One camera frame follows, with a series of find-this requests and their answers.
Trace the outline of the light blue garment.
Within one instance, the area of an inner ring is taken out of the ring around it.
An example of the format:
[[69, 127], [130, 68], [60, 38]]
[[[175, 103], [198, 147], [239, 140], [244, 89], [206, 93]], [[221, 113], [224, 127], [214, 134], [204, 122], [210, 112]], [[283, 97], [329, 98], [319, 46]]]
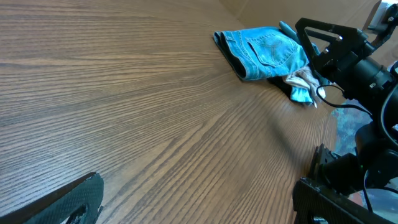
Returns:
[[287, 23], [280, 21], [279, 22], [279, 27], [281, 29], [281, 32], [283, 32], [287, 37], [291, 38], [296, 44], [297, 44], [297, 53], [298, 54], [304, 54], [305, 51], [302, 48], [300, 39], [296, 31], [291, 28]]

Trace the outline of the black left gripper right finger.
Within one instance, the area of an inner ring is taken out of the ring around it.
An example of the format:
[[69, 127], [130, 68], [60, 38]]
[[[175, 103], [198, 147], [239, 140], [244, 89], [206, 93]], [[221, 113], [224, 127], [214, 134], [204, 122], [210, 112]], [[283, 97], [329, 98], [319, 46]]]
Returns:
[[364, 207], [334, 193], [318, 182], [302, 177], [293, 189], [295, 223], [388, 224], [392, 223]]

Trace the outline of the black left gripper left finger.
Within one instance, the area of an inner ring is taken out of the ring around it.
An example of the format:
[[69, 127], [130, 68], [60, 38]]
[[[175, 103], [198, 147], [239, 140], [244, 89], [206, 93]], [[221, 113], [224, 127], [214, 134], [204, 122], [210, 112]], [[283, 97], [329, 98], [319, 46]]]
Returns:
[[104, 180], [90, 172], [44, 197], [1, 217], [1, 223], [96, 223]]

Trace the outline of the dark navy garment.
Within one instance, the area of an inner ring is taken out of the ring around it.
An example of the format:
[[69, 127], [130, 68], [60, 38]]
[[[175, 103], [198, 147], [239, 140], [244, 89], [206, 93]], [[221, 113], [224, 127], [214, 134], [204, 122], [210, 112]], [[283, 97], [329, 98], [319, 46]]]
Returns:
[[283, 81], [282, 77], [272, 77], [267, 79], [268, 82], [279, 88], [288, 98], [291, 96], [292, 86]]

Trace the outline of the blue denim jeans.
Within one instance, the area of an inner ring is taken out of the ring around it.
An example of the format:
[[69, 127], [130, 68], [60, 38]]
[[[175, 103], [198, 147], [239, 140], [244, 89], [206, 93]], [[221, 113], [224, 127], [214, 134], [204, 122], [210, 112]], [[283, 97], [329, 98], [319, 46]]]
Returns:
[[283, 77], [308, 65], [306, 54], [276, 27], [258, 27], [213, 34], [215, 44], [242, 81]]

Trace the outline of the beige crumpled garment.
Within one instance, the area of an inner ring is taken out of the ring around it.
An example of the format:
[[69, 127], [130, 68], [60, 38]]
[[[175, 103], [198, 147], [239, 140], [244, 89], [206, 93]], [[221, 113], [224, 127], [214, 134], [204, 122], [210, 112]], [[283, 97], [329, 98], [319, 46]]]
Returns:
[[321, 102], [316, 90], [320, 82], [316, 79], [309, 66], [304, 66], [293, 73], [282, 77], [284, 83], [292, 87], [290, 99], [296, 103], [313, 106]]

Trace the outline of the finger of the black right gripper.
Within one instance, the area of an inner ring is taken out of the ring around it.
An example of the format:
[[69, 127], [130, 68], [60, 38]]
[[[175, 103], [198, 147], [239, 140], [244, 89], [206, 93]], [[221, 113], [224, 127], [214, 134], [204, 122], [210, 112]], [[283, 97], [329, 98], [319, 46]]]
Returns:
[[[295, 24], [297, 35], [312, 67], [324, 67], [354, 53], [364, 45], [364, 34], [357, 28], [301, 18]], [[324, 51], [315, 51], [310, 37], [328, 43]]]

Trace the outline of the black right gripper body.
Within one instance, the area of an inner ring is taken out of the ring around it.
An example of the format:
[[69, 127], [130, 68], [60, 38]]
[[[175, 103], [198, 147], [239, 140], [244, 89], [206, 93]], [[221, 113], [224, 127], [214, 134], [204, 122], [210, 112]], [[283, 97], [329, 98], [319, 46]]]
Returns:
[[377, 36], [372, 42], [364, 34], [361, 50], [349, 53], [343, 59], [324, 67], [314, 67], [321, 76], [340, 86], [349, 99], [361, 103], [381, 103], [391, 92], [395, 76], [371, 58], [371, 55], [387, 40]]

